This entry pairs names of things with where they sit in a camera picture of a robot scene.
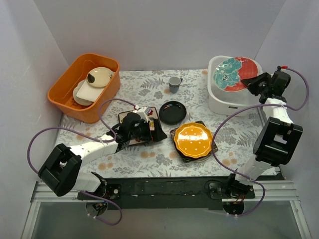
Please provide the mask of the red and teal floral plate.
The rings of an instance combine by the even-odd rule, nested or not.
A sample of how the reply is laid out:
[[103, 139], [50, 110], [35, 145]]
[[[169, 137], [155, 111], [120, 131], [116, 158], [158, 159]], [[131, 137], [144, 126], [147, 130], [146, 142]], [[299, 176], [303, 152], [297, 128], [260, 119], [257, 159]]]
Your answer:
[[242, 80], [258, 75], [258, 66], [252, 59], [231, 57], [216, 67], [213, 72], [213, 83], [220, 90], [234, 93], [247, 88]]

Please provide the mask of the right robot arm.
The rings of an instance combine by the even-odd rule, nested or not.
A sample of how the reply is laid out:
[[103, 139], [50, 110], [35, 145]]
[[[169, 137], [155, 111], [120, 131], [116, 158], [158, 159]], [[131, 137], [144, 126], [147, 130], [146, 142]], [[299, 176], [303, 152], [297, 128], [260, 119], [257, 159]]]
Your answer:
[[283, 92], [291, 77], [281, 67], [271, 75], [267, 72], [242, 80], [249, 92], [259, 97], [267, 121], [253, 147], [252, 157], [236, 173], [230, 174], [225, 192], [231, 198], [252, 191], [252, 182], [266, 170], [286, 165], [292, 158], [303, 128], [290, 119]]

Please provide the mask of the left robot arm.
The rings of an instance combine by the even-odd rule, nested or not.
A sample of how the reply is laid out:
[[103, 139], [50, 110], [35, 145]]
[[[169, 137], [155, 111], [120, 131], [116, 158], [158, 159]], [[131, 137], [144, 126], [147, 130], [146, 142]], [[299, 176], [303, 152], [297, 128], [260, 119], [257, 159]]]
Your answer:
[[106, 193], [106, 179], [96, 172], [81, 172], [82, 166], [125, 149], [132, 140], [160, 142], [166, 138], [158, 119], [129, 112], [121, 123], [95, 141], [70, 147], [63, 143], [55, 146], [38, 176], [58, 197], [77, 190], [101, 199]]

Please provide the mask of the yellow dotted scalloped plate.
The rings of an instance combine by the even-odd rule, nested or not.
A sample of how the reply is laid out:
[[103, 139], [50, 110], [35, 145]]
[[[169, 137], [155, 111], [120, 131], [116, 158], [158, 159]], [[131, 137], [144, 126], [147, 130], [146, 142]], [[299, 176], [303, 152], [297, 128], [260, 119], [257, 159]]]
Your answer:
[[184, 123], [176, 131], [173, 138], [178, 151], [184, 156], [198, 159], [207, 156], [213, 149], [213, 135], [203, 124]]

